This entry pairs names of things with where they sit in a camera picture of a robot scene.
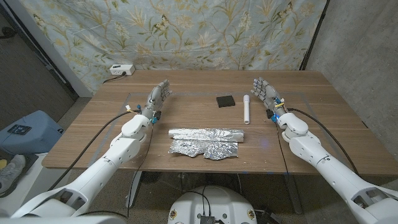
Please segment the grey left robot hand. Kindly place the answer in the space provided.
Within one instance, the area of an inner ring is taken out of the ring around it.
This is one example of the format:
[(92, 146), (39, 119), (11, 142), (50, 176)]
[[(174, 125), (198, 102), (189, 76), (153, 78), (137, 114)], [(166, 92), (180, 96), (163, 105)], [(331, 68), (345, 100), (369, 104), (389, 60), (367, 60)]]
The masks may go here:
[(170, 90), (170, 83), (168, 80), (160, 82), (147, 97), (147, 102), (142, 109), (141, 115), (148, 119), (152, 119), (155, 112), (160, 111), (163, 107), (164, 101), (172, 93)]

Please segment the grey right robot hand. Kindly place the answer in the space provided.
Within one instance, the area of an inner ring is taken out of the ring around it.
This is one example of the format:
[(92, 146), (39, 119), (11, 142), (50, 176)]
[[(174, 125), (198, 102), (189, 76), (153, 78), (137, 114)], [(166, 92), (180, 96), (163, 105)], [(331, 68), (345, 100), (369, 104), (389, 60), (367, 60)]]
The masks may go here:
[(255, 78), (251, 93), (258, 97), (267, 110), (273, 112), (276, 116), (282, 116), (286, 113), (284, 101), (275, 88), (262, 77)]

